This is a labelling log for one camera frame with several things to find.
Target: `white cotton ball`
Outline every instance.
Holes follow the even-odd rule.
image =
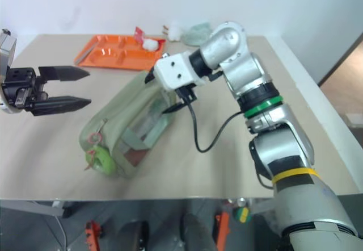
[[[156,51],[159,48],[159,42],[153,39],[144,39],[142,48],[146,49],[147,51]]]
[[[168,29],[168,39],[169,41],[180,41],[183,34],[182,28],[176,24],[172,23]]]

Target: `orange tray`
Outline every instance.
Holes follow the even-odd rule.
[[[161,38],[152,39],[161,40],[159,49],[155,52],[144,50],[132,36],[96,35],[85,45],[74,62],[81,59],[78,66],[150,71],[161,58],[165,45],[165,40]]]

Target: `floor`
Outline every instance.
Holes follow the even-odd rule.
[[[340,200],[358,232],[363,235],[363,194],[341,196]],[[146,220],[150,226],[149,250],[182,251],[179,220],[190,212],[212,233],[214,215],[228,211],[219,199],[143,200],[119,202],[76,202],[73,214],[60,219],[68,239],[68,251],[87,251],[85,223],[95,220],[103,226],[105,236],[100,240],[100,251],[118,250],[113,245],[121,227],[135,220]],[[279,237],[262,216],[254,216],[246,224],[230,220],[230,234],[225,251],[273,251]],[[62,251],[64,238],[53,216],[32,214],[0,208],[1,251]]]
[[[363,147],[363,42],[320,88]]]

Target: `black cable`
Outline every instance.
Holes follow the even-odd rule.
[[[198,143],[198,127],[197,127],[197,117],[194,113],[194,109],[191,105],[190,102],[187,102],[187,106],[189,108],[189,111],[191,112],[191,115],[192,115],[192,119],[193,119],[193,129],[194,129],[194,142],[195,142],[195,146],[197,147],[197,150],[200,152],[200,153],[205,153],[207,151],[209,151],[210,149],[212,149],[212,147],[215,145],[215,143],[217,142],[218,138],[220,137],[223,129],[227,126],[227,124],[232,120],[234,119],[236,116],[242,114],[243,112],[242,111],[239,111],[237,113],[234,113],[232,116],[230,116],[224,123],[223,125],[221,126],[220,130],[218,131],[216,137],[213,139],[212,143],[210,143],[210,145],[206,148],[206,149],[201,149],[199,147],[199,143]]]
[[[262,182],[262,179],[261,179],[261,176],[260,174],[256,171],[256,175],[257,175],[257,179],[259,180],[260,184],[265,187],[266,189],[269,189],[269,190],[273,190],[273,187],[272,186],[267,186],[265,185],[264,182]]]

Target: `table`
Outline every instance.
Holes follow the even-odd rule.
[[[40,35],[14,61],[13,67],[71,65],[91,35]],[[257,53],[286,102],[294,111],[315,149],[315,168],[337,194],[360,191],[341,153],[326,134],[269,41],[250,37]],[[170,54],[186,50],[167,43]],[[188,197],[271,197],[257,181],[248,150],[252,136],[243,116],[226,127],[215,148],[198,153],[188,110],[159,139],[133,179],[108,178],[87,166],[78,144],[83,126],[137,72],[87,68],[90,76],[77,82],[49,82],[50,96],[74,95],[92,103],[76,112],[33,117],[29,112],[0,113],[0,198],[22,200],[115,200]],[[223,78],[197,88],[193,104],[199,120],[199,139],[207,146],[220,125],[238,105]]]

